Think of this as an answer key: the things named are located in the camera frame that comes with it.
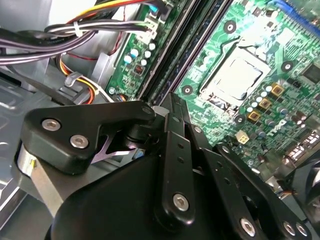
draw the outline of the cpu socket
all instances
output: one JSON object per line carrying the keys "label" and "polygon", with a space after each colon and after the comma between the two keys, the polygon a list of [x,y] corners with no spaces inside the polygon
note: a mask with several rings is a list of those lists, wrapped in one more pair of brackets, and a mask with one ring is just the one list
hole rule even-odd
{"label": "cpu socket", "polygon": [[271,69],[245,48],[234,47],[226,56],[202,87],[200,96],[209,102],[219,98],[228,105],[240,107]]}

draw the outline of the cable clip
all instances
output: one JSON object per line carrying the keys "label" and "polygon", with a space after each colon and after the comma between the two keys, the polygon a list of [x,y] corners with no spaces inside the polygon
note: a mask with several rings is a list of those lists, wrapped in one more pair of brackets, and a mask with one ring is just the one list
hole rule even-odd
{"label": "cable clip", "polygon": [[81,78],[83,75],[77,71],[68,75],[64,81],[64,85],[68,88],[72,87],[78,78]]}
{"label": "cable clip", "polygon": [[83,32],[80,30],[80,27],[79,27],[77,21],[74,21],[74,22],[73,22],[73,26],[74,26],[74,33],[75,33],[75,35],[76,35],[78,38],[82,37],[84,34],[83,34]]}

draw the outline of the screw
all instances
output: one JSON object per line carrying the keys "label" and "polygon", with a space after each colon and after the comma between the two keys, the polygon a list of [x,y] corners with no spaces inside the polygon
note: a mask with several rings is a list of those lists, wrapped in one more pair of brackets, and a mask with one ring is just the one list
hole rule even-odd
{"label": "screw", "polygon": [[299,232],[303,235],[303,236],[308,236],[307,231],[305,230],[305,228],[300,224],[300,223],[296,223],[296,228],[299,230]]}
{"label": "screw", "polygon": [[195,130],[197,133],[202,133],[201,128],[198,127],[198,126],[195,126],[195,127],[194,127],[194,130]]}
{"label": "screw", "polygon": [[252,225],[252,223],[246,219],[246,218],[241,218],[240,220],[241,226],[243,230],[250,236],[254,237],[256,235],[256,230],[255,227]]}
{"label": "screw", "polygon": [[295,236],[296,235],[296,232],[295,230],[293,229],[293,227],[286,221],[283,222],[283,226],[285,228],[285,230],[291,234],[292,236]]}
{"label": "screw", "polygon": [[89,141],[82,135],[74,135],[70,138],[71,145],[76,149],[85,149],[89,145]]}
{"label": "screw", "polygon": [[222,146],[223,151],[225,151],[227,154],[230,153],[229,148],[227,148],[226,146]]}
{"label": "screw", "polygon": [[142,111],[144,111],[146,114],[152,114],[152,111],[150,110],[150,108],[143,106],[142,107]]}
{"label": "screw", "polygon": [[42,122],[42,127],[45,130],[51,131],[51,132],[55,132],[58,131],[61,128],[61,124],[54,119],[46,119]]}
{"label": "screw", "polygon": [[177,117],[172,117],[173,118],[173,120],[175,120],[176,122],[178,122],[178,123],[180,123],[180,120],[179,120],[179,118],[177,118]]}
{"label": "screw", "polygon": [[109,88],[109,94],[110,95],[113,95],[113,94],[115,94],[116,93],[116,90],[113,88],[113,87],[110,87]]}
{"label": "screw", "polygon": [[174,205],[182,212],[185,212],[189,209],[189,202],[185,196],[177,193],[173,196]]}

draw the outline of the blue connector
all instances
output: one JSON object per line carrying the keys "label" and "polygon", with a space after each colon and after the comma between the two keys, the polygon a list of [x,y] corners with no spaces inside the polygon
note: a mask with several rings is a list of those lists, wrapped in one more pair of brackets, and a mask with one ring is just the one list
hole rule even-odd
{"label": "blue connector", "polygon": [[158,12],[158,8],[156,6],[149,5],[149,8],[153,13],[157,13]]}
{"label": "blue connector", "polygon": [[318,38],[320,38],[320,30],[315,25],[311,24],[306,18],[300,16],[297,11],[286,3],[284,0],[272,0],[269,2],[270,4],[274,4],[277,8],[282,10],[285,14],[287,14],[291,19],[296,21],[298,24],[303,26],[307,31],[314,34]]}

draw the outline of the yellow wire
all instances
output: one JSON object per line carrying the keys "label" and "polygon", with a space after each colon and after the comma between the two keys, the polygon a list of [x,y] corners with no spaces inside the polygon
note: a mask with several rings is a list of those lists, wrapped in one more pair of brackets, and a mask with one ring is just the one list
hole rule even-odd
{"label": "yellow wire", "polygon": [[[66,75],[66,76],[68,76],[69,74],[65,71],[65,69],[63,68],[63,65],[64,65],[64,63],[62,62],[62,60],[60,59],[60,68],[61,68],[61,71],[64,73],[64,75]],[[82,80],[82,79],[80,79],[80,78],[77,78],[76,79],[78,82],[81,82],[81,83],[84,83],[84,84],[86,84],[89,88],[91,88],[92,90],[93,90],[93,92],[94,92],[94,95],[96,96],[97,95],[97,93],[96,93],[96,89],[95,89],[95,87],[91,84],[91,83],[89,83],[89,82],[87,82],[87,81],[85,81],[85,80]]]}
{"label": "yellow wire", "polygon": [[89,9],[83,11],[82,13],[79,14],[79,16],[84,15],[87,12],[90,12],[90,11],[99,10],[99,9],[102,9],[102,8],[107,8],[107,7],[116,5],[116,4],[121,4],[123,2],[125,2],[125,1],[124,0],[114,0],[114,1],[105,2],[105,3],[93,6],[93,7],[89,8]]}

